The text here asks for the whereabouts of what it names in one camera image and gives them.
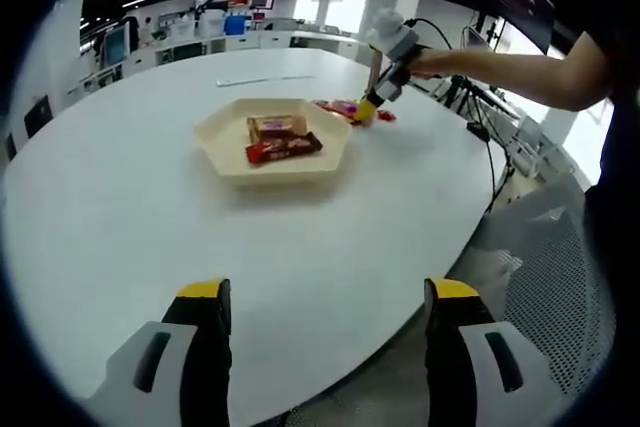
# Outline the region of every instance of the hand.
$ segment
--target hand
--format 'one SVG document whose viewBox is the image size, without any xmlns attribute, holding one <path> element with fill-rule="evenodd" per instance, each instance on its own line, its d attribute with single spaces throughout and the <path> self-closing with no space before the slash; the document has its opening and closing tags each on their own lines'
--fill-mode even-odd
<svg viewBox="0 0 640 427">
<path fill-rule="evenodd" d="M 420 57 L 409 65 L 409 71 L 415 77 L 428 80 L 435 75 L 447 77 L 449 72 L 445 61 L 450 51 L 423 49 Z"/>
</svg>

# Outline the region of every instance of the chocolate bar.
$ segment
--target chocolate bar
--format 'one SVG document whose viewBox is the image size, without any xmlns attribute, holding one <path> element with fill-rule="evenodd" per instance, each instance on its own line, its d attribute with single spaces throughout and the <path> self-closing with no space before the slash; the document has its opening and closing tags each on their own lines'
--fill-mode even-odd
<svg viewBox="0 0 640 427">
<path fill-rule="evenodd" d="M 288 139 L 267 139 L 246 148 L 247 159 L 251 164 L 260 165 L 266 162 L 282 160 L 289 157 L 309 155 L 322 150 L 322 143 L 309 132 L 305 136 Z"/>
<path fill-rule="evenodd" d="M 307 134 L 307 120 L 302 115 L 265 115 L 247 119 L 251 143 L 266 139 L 285 139 Z"/>
</svg>

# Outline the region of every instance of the beige tray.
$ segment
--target beige tray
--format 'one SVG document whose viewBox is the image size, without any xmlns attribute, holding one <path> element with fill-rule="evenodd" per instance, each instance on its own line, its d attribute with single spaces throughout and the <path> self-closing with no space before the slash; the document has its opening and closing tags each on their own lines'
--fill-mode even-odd
<svg viewBox="0 0 640 427">
<path fill-rule="evenodd" d="M 245 147 L 250 144 L 247 117 L 302 114 L 309 130 L 324 145 L 322 151 L 253 166 Z M 198 145 L 221 177 L 233 185 L 264 185 L 321 181 L 340 166 L 351 126 L 343 119 L 301 99 L 239 99 L 210 115 L 195 127 Z"/>
</svg>

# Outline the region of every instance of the oval table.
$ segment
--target oval table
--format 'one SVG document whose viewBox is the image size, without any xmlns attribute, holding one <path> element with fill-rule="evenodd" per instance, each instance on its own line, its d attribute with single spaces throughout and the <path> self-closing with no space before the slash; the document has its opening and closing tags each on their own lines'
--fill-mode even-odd
<svg viewBox="0 0 640 427">
<path fill-rule="evenodd" d="M 279 80 L 244 82 L 265 76 Z M 210 55 L 105 88 L 29 141 L 4 179 L 8 274 L 70 395 L 92 395 L 129 336 L 214 276 L 232 285 L 234 426 L 328 388 L 416 312 L 491 200 L 486 146 L 462 118 L 407 88 L 387 106 L 397 122 L 354 131 L 322 188 L 234 190 L 193 139 L 236 98 L 356 98 L 367 76 L 319 50 Z"/>
</svg>

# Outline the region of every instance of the white table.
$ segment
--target white table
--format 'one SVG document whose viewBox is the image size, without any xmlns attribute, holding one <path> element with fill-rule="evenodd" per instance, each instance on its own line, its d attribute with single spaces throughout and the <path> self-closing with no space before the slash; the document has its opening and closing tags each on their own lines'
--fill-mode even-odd
<svg viewBox="0 0 640 427">
<path fill-rule="evenodd" d="M 216 87 L 265 74 L 315 78 Z M 72 395 L 90 396 L 182 286 L 214 276 L 232 283 L 234 426 L 331 386 L 416 312 L 491 200 L 486 146 L 461 118 L 407 89 L 388 106 L 395 124 L 353 133 L 327 189 L 233 190 L 193 141 L 238 97 L 353 98 L 366 80 L 318 50 L 210 55 L 102 89 L 29 141 L 5 177 L 8 274 Z"/>
</svg>

